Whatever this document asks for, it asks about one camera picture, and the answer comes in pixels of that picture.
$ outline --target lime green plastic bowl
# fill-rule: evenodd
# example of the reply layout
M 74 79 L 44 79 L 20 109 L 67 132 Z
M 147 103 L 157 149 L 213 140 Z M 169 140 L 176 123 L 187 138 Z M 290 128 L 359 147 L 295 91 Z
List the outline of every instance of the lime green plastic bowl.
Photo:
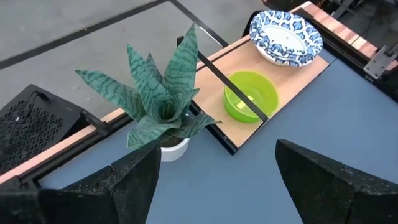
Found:
M 252 71 L 240 71 L 230 75 L 229 79 L 267 116 L 272 115 L 277 109 L 276 87 L 264 75 Z M 224 87 L 223 102 L 228 114 L 238 121 L 255 123 L 260 120 L 227 86 Z

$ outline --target blue tabletop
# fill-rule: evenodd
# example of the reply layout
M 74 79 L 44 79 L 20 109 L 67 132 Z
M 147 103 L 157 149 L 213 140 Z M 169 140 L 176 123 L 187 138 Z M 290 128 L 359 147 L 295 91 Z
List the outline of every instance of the blue tabletop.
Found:
M 162 163 L 147 223 L 301 223 L 275 161 L 281 138 L 398 183 L 398 104 L 328 52 L 321 56 L 331 65 L 235 156 L 204 129 L 183 157 Z M 40 183 L 60 189 L 119 159 L 133 125 Z

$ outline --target blue and white plate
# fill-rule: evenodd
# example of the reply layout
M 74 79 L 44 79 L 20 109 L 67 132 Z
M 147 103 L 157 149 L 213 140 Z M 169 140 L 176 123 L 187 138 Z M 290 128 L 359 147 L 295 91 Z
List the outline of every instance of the blue and white plate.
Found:
M 275 10 L 260 12 L 253 18 L 250 38 L 266 59 L 296 67 L 311 63 L 323 46 L 321 35 L 309 22 Z

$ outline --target striped green leaf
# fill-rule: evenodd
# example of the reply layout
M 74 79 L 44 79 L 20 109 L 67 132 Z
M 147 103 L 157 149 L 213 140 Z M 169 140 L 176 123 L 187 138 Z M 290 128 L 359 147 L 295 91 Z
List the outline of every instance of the striped green leaf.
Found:
M 171 94 L 192 90 L 195 86 L 197 60 L 198 43 L 195 25 L 192 25 L 167 65 L 162 82 L 163 86 Z
M 171 128 L 179 128 L 181 126 L 181 119 L 177 119 L 172 123 L 160 124 L 155 119 L 145 115 L 131 130 L 127 137 L 127 147 L 136 150 L 140 147 L 150 143 L 151 141 L 160 138 L 163 133 Z
M 147 62 L 150 74 L 155 76 L 156 80 L 159 83 L 162 83 L 162 80 L 163 80 L 162 74 L 160 73 L 159 69 L 157 69 L 155 60 L 151 54 L 148 55 L 146 62 Z
M 191 138 L 198 134 L 199 131 L 209 124 L 221 123 L 221 121 L 215 121 L 211 116 L 207 114 L 199 114 L 195 117 L 186 116 L 173 135 L 179 138 Z
M 150 74 L 146 61 L 130 45 L 127 45 L 127 54 L 131 75 L 136 82 L 145 111 L 160 122 L 160 111 L 165 103 L 171 99 L 171 95 L 157 78 Z
M 166 122 L 173 121 L 180 116 L 185 116 L 187 111 L 186 107 L 189 106 L 192 98 L 199 92 L 199 89 L 190 90 L 186 93 L 177 93 L 173 96 L 172 104 L 174 109 L 174 115 Z
M 99 71 L 75 70 L 75 72 L 87 85 L 103 98 L 122 108 L 132 119 L 139 120 L 146 114 L 136 89 L 123 85 Z

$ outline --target potted plant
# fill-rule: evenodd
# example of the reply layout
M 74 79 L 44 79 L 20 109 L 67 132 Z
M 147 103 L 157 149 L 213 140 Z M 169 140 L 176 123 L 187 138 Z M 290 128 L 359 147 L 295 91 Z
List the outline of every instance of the potted plant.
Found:
M 164 76 L 151 54 L 144 60 L 130 45 L 127 45 L 127 54 L 136 88 L 99 71 L 75 71 L 92 89 L 137 121 L 128 134 L 128 148 L 136 150 L 158 141 L 162 147 L 162 161 L 174 161 L 187 150 L 192 136 L 206 125 L 218 123 L 206 114 L 187 114 L 192 98 L 199 91 L 194 88 L 198 61 L 195 27 L 192 25 L 185 34 Z

